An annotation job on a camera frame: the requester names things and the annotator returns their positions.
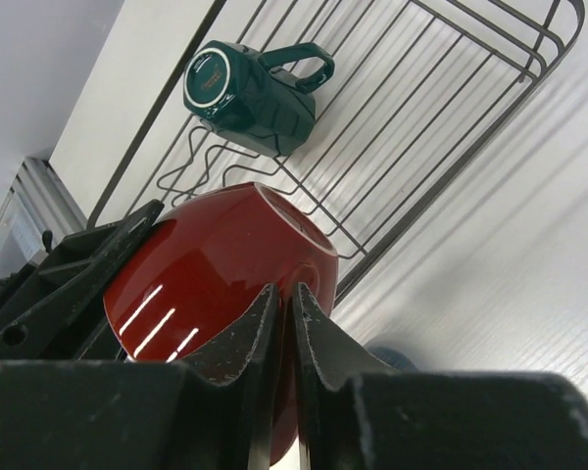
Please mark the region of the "wire dish rack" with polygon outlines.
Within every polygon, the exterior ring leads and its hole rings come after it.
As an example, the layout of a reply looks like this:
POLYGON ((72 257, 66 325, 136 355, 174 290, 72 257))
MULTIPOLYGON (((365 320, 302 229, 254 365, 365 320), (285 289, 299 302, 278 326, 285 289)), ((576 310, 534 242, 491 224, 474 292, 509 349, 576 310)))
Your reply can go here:
POLYGON ((310 140, 267 158, 216 135, 183 108, 174 68, 87 223, 260 181, 335 245, 344 300, 547 80, 585 16, 582 1, 216 1, 182 61, 211 39, 314 42, 334 58, 310 140))

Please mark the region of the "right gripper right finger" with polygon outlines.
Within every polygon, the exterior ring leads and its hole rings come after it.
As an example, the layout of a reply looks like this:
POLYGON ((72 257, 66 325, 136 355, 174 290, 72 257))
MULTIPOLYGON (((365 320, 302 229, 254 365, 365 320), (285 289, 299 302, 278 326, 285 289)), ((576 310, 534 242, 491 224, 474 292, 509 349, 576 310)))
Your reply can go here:
POLYGON ((321 310, 289 304, 305 469, 588 469, 588 401, 534 372, 400 372, 321 310))

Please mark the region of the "dark green mug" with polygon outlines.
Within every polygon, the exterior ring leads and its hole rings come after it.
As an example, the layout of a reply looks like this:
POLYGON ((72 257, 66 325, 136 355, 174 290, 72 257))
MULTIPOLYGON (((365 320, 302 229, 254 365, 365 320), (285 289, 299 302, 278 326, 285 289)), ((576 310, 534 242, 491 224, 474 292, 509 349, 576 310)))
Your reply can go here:
POLYGON ((314 92, 334 74, 313 42, 259 52, 208 42, 183 71, 183 103, 221 138, 267 157, 290 156, 316 126, 314 92))

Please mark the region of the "red cup white inside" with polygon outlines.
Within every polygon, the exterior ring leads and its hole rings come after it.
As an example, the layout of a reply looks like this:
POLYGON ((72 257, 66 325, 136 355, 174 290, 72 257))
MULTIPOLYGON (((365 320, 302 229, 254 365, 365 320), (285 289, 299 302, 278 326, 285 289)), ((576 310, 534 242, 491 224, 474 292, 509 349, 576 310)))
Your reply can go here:
POLYGON ((268 283, 286 304, 308 285, 333 310, 338 254, 273 188, 247 182, 201 195, 162 216, 103 296, 130 361, 182 359, 236 320, 268 283))

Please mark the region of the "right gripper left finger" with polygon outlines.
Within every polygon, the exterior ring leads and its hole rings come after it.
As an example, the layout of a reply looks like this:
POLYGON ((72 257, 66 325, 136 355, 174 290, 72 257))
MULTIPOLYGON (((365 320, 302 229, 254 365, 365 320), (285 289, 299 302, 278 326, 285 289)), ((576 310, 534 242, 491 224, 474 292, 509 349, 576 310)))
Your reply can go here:
POLYGON ((0 361, 0 469, 266 469, 279 334, 267 285, 183 360, 0 361))

